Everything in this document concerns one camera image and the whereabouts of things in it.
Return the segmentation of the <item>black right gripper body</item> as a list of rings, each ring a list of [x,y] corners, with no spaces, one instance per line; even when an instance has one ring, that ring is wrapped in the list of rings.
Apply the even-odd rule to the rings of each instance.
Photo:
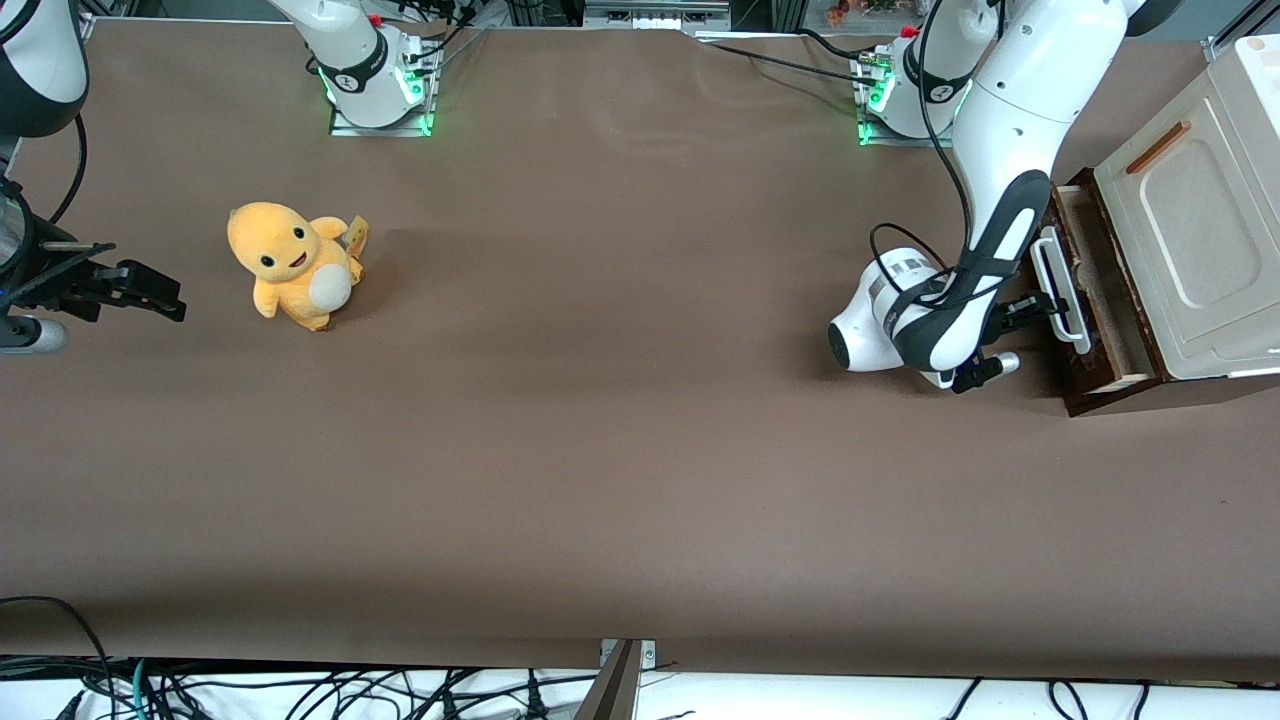
[[[47,249],[36,240],[3,236],[3,318],[15,307],[45,307],[96,322],[100,307],[114,299],[109,283],[96,278],[102,266],[93,259],[114,249],[74,241],[54,241]]]

